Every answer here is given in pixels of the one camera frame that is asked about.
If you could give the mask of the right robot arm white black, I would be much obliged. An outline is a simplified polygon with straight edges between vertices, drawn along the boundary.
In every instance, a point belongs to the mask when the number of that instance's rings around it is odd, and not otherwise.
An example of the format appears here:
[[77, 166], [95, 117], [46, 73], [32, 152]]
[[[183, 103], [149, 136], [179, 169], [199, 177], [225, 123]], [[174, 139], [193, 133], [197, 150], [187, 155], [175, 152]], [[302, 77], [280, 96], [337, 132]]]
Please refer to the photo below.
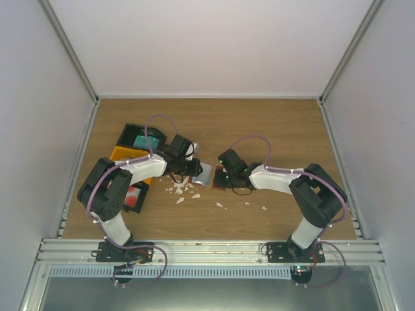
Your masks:
[[347, 196], [328, 173], [315, 163], [306, 168], [284, 169], [261, 163], [247, 165], [229, 149], [218, 157], [222, 168], [215, 172], [213, 184], [225, 189], [273, 190], [293, 196], [302, 220], [287, 240], [287, 255], [302, 262], [310, 246], [335, 222], [336, 215], [347, 213]]

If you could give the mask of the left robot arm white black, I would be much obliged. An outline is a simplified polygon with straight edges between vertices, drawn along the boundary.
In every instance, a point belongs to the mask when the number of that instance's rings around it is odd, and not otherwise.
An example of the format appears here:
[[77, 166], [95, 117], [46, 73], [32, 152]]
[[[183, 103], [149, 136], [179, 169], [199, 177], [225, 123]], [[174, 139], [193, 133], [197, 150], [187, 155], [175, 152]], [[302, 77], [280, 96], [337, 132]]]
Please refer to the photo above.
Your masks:
[[79, 189], [77, 200], [85, 207], [87, 216], [100, 225], [105, 239], [113, 244], [111, 254], [118, 261], [128, 261], [134, 253], [129, 242], [132, 234], [121, 214], [129, 188], [148, 178], [201, 175], [203, 168], [195, 157], [198, 149], [198, 143], [177, 134], [171, 144], [143, 157], [125, 161], [103, 157], [97, 161]]

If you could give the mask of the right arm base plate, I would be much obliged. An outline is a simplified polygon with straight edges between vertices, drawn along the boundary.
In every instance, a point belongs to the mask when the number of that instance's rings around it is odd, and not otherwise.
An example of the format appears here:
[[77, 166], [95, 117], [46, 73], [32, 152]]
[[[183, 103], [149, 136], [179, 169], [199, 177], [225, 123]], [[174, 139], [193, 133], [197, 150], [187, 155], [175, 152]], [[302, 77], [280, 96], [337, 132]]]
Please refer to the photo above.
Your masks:
[[311, 244], [301, 249], [291, 242], [267, 242], [259, 248], [260, 254], [267, 257], [268, 263], [323, 263], [325, 255], [322, 246]]

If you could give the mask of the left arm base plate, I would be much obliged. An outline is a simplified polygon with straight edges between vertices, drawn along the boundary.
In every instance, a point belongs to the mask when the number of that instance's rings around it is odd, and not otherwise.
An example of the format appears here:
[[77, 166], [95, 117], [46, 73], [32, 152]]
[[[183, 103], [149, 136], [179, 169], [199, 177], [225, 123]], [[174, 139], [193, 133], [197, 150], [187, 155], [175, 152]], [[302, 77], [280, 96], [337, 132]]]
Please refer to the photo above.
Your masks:
[[100, 242], [97, 250], [91, 256], [97, 262], [125, 262], [140, 264], [151, 262], [153, 256], [153, 242], [132, 242], [133, 249], [119, 248], [108, 241]]

